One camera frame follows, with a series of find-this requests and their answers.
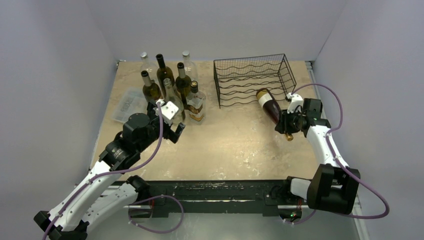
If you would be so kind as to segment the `red bottle gold cap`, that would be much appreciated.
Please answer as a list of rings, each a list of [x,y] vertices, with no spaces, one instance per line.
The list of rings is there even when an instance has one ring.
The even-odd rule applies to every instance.
[[[262,110],[266,113],[266,115],[271,119],[271,121],[275,124],[279,121],[280,116],[280,105],[277,100],[274,98],[272,93],[267,88],[260,88],[256,92],[256,100],[261,106]],[[292,134],[284,134],[287,141],[292,141],[294,139]]]

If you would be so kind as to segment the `dark green wine bottle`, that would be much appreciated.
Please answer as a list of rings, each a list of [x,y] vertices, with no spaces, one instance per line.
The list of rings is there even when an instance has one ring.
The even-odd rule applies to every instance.
[[[156,60],[158,62],[158,70],[156,71],[156,76],[158,78],[161,90],[165,90],[164,80],[170,79],[172,86],[175,86],[175,78],[170,67],[165,64],[164,56],[162,54],[157,54]]]

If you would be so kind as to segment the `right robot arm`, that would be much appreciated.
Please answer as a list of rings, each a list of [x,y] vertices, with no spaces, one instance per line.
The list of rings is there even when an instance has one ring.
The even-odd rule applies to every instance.
[[[350,214],[353,210],[359,183],[344,169],[349,165],[341,157],[337,147],[331,146],[331,125],[322,118],[323,105],[319,99],[302,98],[298,94],[287,95],[288,109],[280,112],[275,130],[293,140],[295,133],[303,133],[312,146],[318,160],[318,168],[311,180],[289,177],[289,185],[281,189],[280,196],[288,204],[300,197],[309,208],[336,214]]]

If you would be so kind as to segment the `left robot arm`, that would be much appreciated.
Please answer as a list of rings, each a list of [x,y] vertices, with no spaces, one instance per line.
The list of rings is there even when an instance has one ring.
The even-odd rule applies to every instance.
[[[85,240],[98,224],[125,205],[147,203],[152,209],[157,197],[138,175],[129,177],[114,193],[106,197],[101,194],[122,175],[135,171],[135,163],[151,144],[157,143],[142,167],[156,156],[163,139],[173,143],[179,140],[185,124],[179,120],[172,130],[170,119],[167,113],[131,115],[75,189],[56,207],[35,215],[34,221],[43,230],[42,239]]]

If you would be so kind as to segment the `green bottle silver cap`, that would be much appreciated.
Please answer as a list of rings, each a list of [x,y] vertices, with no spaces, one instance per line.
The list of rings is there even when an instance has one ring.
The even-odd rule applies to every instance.
[[[142,92],[148,102],[155,103],[162,98],[160,87],[151,80],[149,73],[146,70],[141,71],[141,77],[144,82]]]

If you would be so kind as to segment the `clear glass bottle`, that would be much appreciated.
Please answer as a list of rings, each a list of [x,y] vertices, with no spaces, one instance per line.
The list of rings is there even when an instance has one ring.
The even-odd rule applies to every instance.
[[[184,70],[186,75],[188,75],[192,81],[198,82],[198,68],[196,64],[191,60],[190,52],[188,50],[182,52],[182,62],[184,64]]]
[[[142,52],[140,54],[140,59],[141,59],[140,71],[147,71],[150,79],[153,82],[158,83],[157,70],[159,69],[159,66],[153,60],[149,58],[146,52]]]

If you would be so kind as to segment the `clear slim bottle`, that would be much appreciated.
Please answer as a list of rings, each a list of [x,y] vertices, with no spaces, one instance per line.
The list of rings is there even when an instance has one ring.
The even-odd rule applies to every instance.
[[[186,119],[184,104],[179,97],[179,94],[177,91],[174,90],[174,86],[172,85],[172,81],[170,78],[165,78],[163,80],[165,92],[166,92],[166,101],[171,101],[173,104],[175,104],[178,107],[178,111],[176,112],[172,122],[176,125],[179,123],[183,123]]]

